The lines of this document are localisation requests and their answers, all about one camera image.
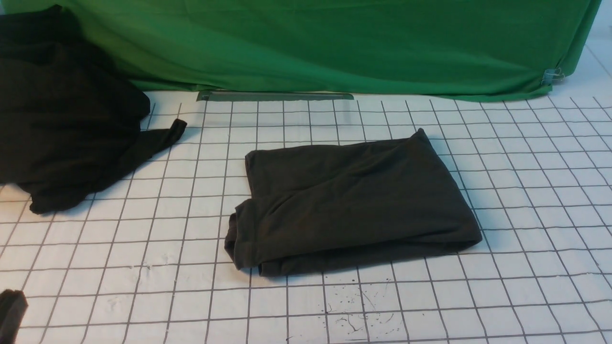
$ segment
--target green screen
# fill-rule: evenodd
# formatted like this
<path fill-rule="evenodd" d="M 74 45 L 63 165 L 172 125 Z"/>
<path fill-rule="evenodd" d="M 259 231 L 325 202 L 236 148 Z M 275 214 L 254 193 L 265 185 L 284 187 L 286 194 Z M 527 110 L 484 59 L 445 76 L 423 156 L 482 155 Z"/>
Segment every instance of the green screen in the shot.
<path fill-rule="evenodd" d="M 570 75 L 601 0 L 3 0 L 72 12 L 140 88 L 513 100 Z"/>

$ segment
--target crumpled black shirt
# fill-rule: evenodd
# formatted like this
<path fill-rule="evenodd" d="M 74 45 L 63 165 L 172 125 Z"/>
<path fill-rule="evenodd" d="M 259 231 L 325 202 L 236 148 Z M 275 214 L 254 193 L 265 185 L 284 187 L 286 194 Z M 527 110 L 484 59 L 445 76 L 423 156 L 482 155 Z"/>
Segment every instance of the crumpled black shirt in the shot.
<path fill-rule="evenodd" d="M 141 132 L 147 96 L 60 6 L 0 16 L 0 183 L 36 214 L 70 209 L 174 144 L 186 123 Z"/>

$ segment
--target fabric fold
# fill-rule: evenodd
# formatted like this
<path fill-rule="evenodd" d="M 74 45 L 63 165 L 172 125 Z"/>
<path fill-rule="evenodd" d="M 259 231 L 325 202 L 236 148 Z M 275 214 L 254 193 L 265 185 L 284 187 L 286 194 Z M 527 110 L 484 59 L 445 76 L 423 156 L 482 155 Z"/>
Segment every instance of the fabric fold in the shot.
<path fill-rule="evenodd" d="M 466 249 L 474 215 L 425 132 L 246 156 L 252 198 L 230 217 L 238 269 L 302 274 Z"/>

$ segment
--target green fabric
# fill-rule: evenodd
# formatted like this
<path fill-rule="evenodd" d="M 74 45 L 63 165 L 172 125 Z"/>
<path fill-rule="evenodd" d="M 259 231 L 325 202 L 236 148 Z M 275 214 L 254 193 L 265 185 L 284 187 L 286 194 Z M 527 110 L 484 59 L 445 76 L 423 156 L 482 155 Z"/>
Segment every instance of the green fabric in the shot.
<path fill-rule="evenodd" d="M 601 0 L 2 0 L 57 3 L 141 89 L 546 94 Z"/>

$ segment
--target clothing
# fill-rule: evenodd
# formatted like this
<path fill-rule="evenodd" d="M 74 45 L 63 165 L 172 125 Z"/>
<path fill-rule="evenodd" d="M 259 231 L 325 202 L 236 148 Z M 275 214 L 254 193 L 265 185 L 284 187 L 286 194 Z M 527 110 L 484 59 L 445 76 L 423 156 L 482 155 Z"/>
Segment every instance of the clothing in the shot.
<path fill-rule="evenodd" d="M 170 147 L 186 123 L 140 132 L 147 96 L 111 59 L 65 33 L 59 6 L 0 17 L 0 183 L 36 214 L 70 209 Z"/>
<path fill-rule="evenodd" d="M 5 290 L 0 294 L 0 343 L 15 343 L 27 308 L 28 302 L 22 291 Z"/>
<path fill-rule="evenodd" d="M 330 271 L 466 249 L 474 214 L 425 132 L 350 146 L 246 156 L 252 198 L 230 217 L 225 249 L 262 276 Z"/>

